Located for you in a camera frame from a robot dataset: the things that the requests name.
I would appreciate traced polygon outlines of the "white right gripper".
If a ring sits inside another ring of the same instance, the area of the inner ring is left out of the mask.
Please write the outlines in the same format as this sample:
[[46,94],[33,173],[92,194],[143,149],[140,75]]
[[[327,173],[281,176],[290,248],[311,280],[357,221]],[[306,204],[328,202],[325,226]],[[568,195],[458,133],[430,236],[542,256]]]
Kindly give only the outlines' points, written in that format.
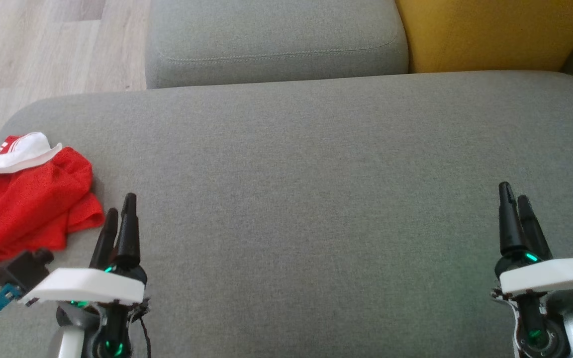
[[516,358],[573,358],[573,258],[551,259],[551,250],[526,195],[516,197],[500,182],[500,253],[528,249],[548,260],[507,270],[493,299],[514,316],[512,351]]

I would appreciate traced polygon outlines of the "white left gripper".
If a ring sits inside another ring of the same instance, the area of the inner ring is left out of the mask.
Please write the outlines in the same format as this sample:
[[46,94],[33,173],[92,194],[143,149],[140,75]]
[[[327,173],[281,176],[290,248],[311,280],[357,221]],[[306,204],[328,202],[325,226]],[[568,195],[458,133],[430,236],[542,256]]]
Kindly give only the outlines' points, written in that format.
[[[114,264],[138,267],[141,261],[137,196],[128,193],[121,209]],[[110,266],[118,211],[110,208],[98,235],[90,268],[57,268],[23,295],[30,306],[55,302],[61,323],[46,351],[48,358],[131,358],[131,326],[150,310],[145,284]]]

